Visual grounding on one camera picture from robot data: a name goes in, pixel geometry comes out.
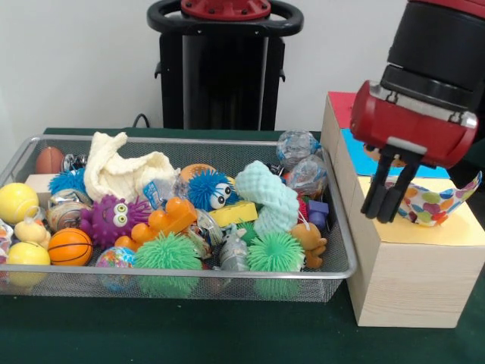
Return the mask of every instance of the brown teddy bear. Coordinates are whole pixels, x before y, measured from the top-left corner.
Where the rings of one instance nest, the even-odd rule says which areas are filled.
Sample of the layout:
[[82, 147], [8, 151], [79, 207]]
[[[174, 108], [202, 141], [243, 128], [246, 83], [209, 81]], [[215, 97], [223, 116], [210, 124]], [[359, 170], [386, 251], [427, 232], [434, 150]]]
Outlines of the brown teddy bear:
[[298, 224], [290, 233], [305, 250], [306, 267], [320, 268], [324, 260], [319, 255], [327, 249], [327, 239], [321, 237], [318, 227], [312, 223]]

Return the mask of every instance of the black handle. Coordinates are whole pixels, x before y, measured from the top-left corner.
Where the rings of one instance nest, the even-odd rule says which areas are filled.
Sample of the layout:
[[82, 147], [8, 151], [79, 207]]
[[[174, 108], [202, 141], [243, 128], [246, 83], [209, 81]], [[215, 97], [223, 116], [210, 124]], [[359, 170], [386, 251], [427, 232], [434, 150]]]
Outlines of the black handle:
[[303, 28], [302, 12], [285, 2], [272, 1], [271, 13], [284, 20], [213, 21], [199, 20], [182, 15], [167, 17], [180, 11], [180, 0], [162, 0], [154, 3], [147, 12], [149, 26], [160, 33], [180, 33], [183, 35], [203, 35], [210, 33], [235, 33], [245, 36], [292, 36]]

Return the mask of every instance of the purple spiky toy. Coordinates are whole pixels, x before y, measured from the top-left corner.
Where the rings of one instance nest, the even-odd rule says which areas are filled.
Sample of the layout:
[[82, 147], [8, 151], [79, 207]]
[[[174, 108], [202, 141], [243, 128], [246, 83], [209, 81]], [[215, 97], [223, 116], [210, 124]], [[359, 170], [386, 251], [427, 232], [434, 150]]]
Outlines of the purple spiky toy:
[[94, 202], [92, 210], [81, 210], [80, 229], [88, 234], [95, 245], [110, 248], [118, 237], [130, 236], [131, 229], [148, 222], [151, 212], [148, 201], [125, 203], [112, 195]]

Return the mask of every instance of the googly eye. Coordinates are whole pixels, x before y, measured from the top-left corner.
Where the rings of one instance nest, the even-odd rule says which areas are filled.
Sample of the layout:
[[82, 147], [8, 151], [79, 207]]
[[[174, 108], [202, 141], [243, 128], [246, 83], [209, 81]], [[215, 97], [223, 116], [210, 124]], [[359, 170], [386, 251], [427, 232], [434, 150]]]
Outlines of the googly eye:
[[118, 203], [114, 207], [114, 213], [126, 215], [128, 213], [128, 206], [126, 206], [124, 203]]
[[226, 199], [229, 198], [230, 194], [232, 193], [232, 190], [230, 189], [230, 186], [228, 184], [218, 184], [215, 187], [215, 190], [218, 191]]
[[222, 209], [226, 205], [226, 198], [218, 193], [211, 196], [211, 207], [214, 210]]
[[126, 215], [115, 215], [113, 217], [113, 224], [117, 228], [122, 228], [124, 225], [126, 225], [128, 222], [128, 218]]

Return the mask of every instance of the green spiky ball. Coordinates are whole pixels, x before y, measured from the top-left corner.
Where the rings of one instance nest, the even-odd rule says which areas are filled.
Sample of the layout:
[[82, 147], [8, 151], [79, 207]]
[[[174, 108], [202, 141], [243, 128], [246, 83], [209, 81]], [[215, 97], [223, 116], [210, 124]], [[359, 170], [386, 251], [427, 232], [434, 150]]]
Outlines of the green spiky ball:
[[[272, 233], [256, 237], [248, 248], [248, 265], [251, 271], [299, 271], [305, 254], [299, 241], [287, 233]], [[299, 292], [299, 281], [259, 279], [256, 292], [268, 300], [294, 297]]]
[[[192, 241], [170, 233], [144, 243], [135, 255], [135, 268], [202, 269]], [[151, 297], [185, 298], [199, 283], [198, 277], [139, 277], [139, 287]]]
[[244, 240], [244, 242], [247, 244], [247, 246], [252, 245], [252, 241], [258, 237], [256, 234], [255, 228], [254, 228], [254, 223], [252, 222], [242, 222], [241, 224], [237, 225], [238, 230], [239, 229], [246, 229], [246, 233], [241, 237], [241, 239]]

